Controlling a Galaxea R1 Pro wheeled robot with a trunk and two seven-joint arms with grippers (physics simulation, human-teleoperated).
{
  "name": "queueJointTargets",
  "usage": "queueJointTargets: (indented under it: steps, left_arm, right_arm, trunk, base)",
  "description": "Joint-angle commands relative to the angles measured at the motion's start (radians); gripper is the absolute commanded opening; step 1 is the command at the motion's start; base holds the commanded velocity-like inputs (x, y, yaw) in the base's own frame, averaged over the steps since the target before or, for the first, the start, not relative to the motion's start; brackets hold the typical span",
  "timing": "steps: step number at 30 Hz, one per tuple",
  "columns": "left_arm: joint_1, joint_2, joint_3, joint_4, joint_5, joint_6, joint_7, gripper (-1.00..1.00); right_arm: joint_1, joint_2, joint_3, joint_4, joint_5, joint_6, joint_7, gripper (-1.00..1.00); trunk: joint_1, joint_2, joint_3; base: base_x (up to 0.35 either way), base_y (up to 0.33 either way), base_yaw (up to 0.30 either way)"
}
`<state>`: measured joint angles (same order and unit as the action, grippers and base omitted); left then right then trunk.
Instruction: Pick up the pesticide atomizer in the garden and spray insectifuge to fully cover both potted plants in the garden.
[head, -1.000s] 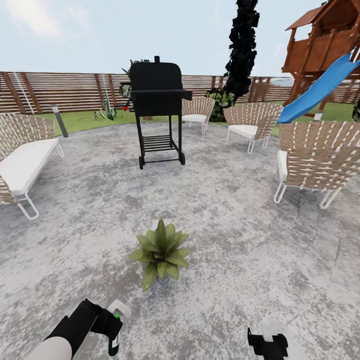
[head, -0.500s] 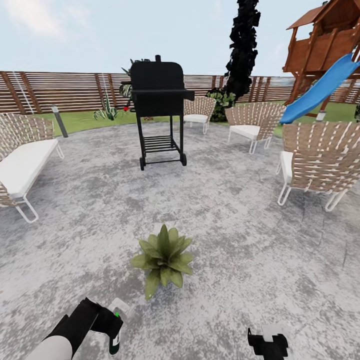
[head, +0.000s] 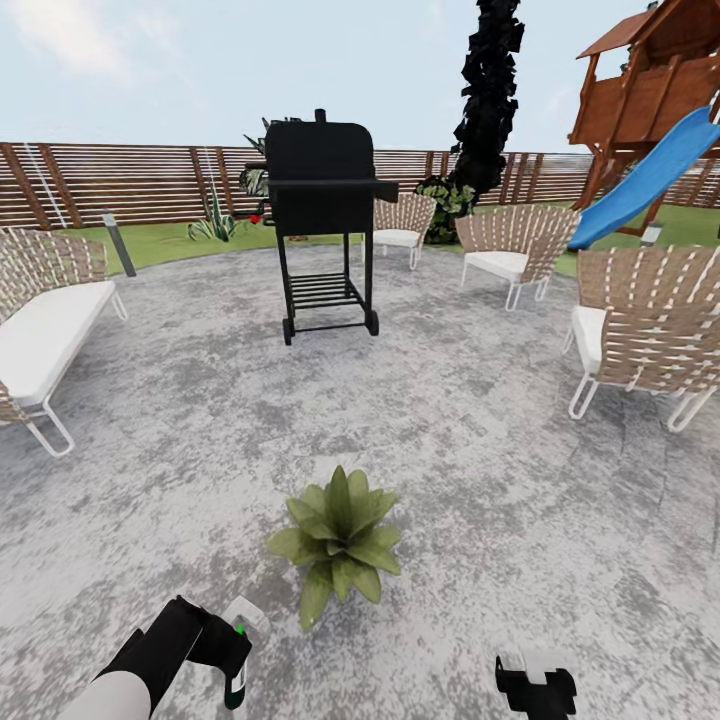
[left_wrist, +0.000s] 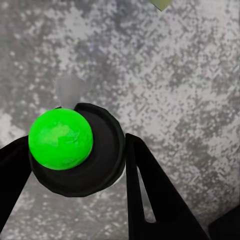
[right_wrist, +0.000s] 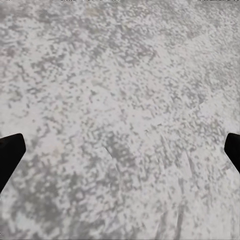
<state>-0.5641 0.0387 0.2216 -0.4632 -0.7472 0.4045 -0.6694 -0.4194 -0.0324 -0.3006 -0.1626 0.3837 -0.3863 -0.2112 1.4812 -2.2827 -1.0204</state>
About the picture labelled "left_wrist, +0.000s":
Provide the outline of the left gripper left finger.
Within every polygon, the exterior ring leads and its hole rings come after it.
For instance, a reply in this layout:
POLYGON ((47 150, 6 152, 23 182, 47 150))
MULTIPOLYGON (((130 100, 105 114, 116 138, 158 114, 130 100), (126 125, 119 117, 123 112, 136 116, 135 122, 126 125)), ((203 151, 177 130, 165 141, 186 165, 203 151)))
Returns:
POLYGON ((0 149, 0 234, 29 178, 29 136, 0 149))

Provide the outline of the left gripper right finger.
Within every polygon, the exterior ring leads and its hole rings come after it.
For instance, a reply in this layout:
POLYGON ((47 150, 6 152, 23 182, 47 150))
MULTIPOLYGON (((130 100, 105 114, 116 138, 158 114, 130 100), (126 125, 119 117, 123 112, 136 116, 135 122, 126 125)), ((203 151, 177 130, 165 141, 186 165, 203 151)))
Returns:
POLYGON ((145 142, 125 134, 129 240, 210 240, 145 142), (156 223, 145 220, 139 168, 156 223))

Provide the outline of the insectifuge atomizer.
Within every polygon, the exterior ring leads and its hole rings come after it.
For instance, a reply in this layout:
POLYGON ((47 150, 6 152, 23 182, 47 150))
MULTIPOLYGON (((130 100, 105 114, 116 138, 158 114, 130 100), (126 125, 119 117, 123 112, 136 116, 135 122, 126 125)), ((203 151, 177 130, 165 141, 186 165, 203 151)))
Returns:
POLYGON ((55 194, 88 197, 114 185, 126 169, 126 137, 105 108, 79 100, 87 82, 70 74, 56 76, 61 104, 43 113, 28 135, 30 167, 55 194))

